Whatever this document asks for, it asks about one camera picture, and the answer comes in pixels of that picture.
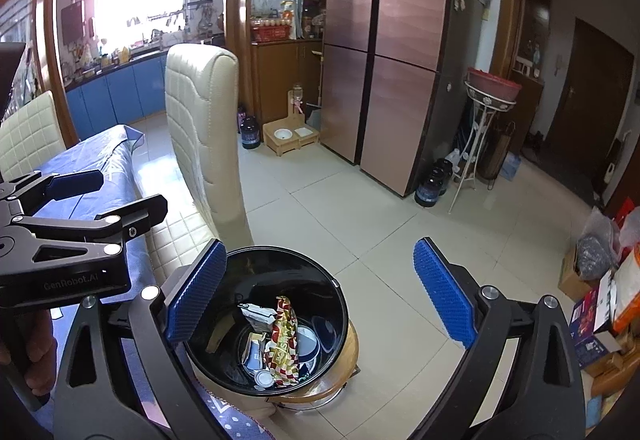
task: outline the cardboard box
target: cardboard box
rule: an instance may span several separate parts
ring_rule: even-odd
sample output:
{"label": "cardboard box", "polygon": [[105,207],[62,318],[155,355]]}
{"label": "cardboard box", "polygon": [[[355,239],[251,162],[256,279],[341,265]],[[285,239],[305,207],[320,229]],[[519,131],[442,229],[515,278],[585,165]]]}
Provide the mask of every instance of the cardboard box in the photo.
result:
{"label": "cardboard box", "polygon": [[558,289],[562,290],[572,301],[580,301],[591,290],[590,285],[580,279],[575,264],[575,246],[564,256]]}
{"label": "cardboard box", "polygon": [[612,272],[600,280],[597,289],[591,289],[574,306],[569,331],[580,368],[585,368],[612,352],[621,349],[611,332],[610,287]]}

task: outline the red plastic basket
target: red plastic basket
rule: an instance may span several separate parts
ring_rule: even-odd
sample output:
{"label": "red plastic basket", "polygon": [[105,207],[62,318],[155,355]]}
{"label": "red plastic basket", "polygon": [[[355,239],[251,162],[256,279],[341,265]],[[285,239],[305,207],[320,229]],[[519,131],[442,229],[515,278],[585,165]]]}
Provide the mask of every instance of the red plastic basket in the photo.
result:
{"label": "red plastic basket", "polygon": [[515,101],[522,85],[469,67],[468,81],[473,88],[505,101]]}
{"label": "red plastic basket", "polygon": [[288,40],[290,26],[252,27],[254,40],[258,43],[279,42]]}

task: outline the finger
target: finger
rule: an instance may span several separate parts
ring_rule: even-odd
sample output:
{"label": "finger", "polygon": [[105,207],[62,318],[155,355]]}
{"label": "finger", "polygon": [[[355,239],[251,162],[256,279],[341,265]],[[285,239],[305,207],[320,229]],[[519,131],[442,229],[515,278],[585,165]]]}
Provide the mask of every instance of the finger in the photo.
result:
{"label": "finger", "polygon": [[31,337],[27,341],[27,355],[31,362],[38,362],[49,352],[53,342],[53,321],[49,310],[35,313]]}
{"label": "finger", "polygon": [[41,392],[40,394],[48,393],[46,390],[50,386],[53,387],[53,382],[56,380],[56,351],[58,348],[58,343],[55,339],[52,341],[51,348],[49,351],[42,356],[42,358],[32,364],[27,373],[24,376],[24,379],[27,382],[27,386],[31,388],[31,390],[36,390]]}
{"label": "finger", "polygon": [[6,349],[4,343],[0,341],[0,364],[9,364],[11,362],[11,354]]}

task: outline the refrigerator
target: refrigerator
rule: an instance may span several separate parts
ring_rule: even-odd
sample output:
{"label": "refrigerator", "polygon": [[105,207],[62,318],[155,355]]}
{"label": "refrigerator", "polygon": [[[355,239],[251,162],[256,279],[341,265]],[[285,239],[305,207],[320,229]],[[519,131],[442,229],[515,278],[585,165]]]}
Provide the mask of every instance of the refrigerator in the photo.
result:
{"label": "refrigerator", "polygon": [[327,0],[321,142],[400,195],[449,153],[478,0]]}

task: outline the red and white checkered wrapper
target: red and white checkered wrapper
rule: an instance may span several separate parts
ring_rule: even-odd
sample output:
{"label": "red and white checkered wrapper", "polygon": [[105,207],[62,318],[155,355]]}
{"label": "red and white checkered wrapper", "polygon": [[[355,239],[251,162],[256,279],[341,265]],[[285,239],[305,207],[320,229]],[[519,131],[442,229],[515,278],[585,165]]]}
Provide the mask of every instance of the red and white checkered wrapper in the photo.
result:
{"label": "red and white checkered wrapper", "polygon": [[276,386],[293,386],[298,383],[298,319],[288,297],[276,299],[276,321],[264,355]]}

